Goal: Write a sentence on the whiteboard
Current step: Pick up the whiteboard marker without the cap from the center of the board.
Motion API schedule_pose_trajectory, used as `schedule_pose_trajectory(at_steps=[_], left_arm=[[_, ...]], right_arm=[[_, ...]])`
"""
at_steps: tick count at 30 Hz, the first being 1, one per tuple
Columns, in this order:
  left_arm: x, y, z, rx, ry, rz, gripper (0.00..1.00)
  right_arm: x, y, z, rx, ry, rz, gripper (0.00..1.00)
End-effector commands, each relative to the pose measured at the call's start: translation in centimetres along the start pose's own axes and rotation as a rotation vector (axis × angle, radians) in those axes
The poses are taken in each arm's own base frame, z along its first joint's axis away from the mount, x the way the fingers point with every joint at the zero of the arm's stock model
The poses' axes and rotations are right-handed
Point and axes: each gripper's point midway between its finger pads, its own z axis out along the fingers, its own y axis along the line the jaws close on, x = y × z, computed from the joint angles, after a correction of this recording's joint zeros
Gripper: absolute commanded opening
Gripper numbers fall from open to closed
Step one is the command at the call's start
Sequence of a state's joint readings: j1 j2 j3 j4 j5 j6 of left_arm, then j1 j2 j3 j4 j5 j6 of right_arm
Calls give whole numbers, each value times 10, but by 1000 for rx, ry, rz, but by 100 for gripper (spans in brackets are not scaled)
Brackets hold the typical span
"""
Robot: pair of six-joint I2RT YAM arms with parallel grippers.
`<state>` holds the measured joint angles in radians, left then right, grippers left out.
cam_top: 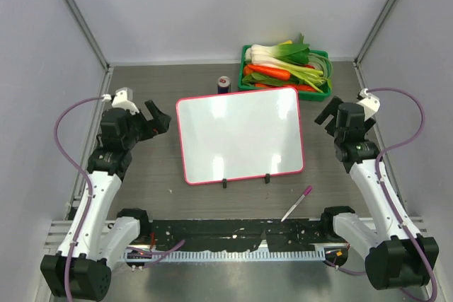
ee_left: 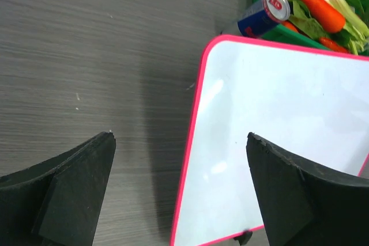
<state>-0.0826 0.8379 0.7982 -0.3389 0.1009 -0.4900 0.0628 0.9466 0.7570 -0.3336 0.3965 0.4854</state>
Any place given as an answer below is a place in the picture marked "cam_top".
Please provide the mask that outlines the purple capped marker pen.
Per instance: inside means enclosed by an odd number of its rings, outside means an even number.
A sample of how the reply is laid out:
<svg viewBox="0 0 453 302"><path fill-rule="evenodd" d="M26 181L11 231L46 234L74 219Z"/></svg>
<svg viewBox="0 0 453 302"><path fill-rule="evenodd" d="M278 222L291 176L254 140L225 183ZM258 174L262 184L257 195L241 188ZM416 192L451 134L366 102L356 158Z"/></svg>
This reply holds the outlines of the purple capped marker pen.
<svg viewBox="0 0 453 302"><path fill-rule="evenodd" d="M285 215L280 219L281 222L285 221L291 214L292 212L302 203L302 201L305 199L307 195L312 191L312 186L309 185L305 191L302 193L302 195L298 198L298 200L288 209L288 211L285 213Z"/></svg>

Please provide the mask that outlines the pink framed whiteboard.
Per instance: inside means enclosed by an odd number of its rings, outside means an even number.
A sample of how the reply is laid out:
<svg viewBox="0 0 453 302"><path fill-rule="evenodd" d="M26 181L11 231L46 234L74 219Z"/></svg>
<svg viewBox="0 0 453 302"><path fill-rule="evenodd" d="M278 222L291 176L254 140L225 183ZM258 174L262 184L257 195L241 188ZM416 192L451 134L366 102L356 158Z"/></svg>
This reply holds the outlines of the pink framed whiteboard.
<svg viewBox="0 0 453 302"><path fill-rule="evenodd" d="M236 92L176 103L185 181L189 185L303 171L299 99L274 92Z"/></svg>

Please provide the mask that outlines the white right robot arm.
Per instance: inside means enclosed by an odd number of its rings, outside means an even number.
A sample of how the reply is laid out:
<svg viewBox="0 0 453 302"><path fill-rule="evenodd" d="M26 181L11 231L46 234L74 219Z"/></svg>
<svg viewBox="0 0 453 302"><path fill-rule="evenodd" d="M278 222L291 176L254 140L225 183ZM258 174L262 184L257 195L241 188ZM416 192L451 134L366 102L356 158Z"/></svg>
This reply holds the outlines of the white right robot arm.
<svg viewBox="0 0 453 302"><path fill-rule="evenodd" d="M407 215L378 146L366 137L378 109L379 100L373 95L358 103L333 97L315 119L333 137L336 158L358 186L374 222L370 228L350 207L331 207L325 209L319 231L329 242L343 238L352 246L364 260L375 289L426 286L433 282L439 247Z"/></svg>

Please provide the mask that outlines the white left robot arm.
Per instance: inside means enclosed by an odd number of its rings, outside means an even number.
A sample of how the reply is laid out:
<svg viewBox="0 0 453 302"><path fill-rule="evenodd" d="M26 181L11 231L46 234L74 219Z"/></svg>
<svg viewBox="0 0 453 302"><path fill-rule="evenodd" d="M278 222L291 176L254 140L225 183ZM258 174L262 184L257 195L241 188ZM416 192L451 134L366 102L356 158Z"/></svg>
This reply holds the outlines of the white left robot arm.
<svg viewBox="0 0 453 302"><path fill-rule="evenodd" d="M132 150L168 131L171 117L148 100L147 119L130 104L114 104L102 114L98 144L86 169L74 167L85 180L71 226L53 255L40 263L42 275L53 296L102 301L110 287L112 271L130 243L141 245L151 235L151 222L145 210L123 209L113 227L104 233L110 205L132 162Z"/></svg>

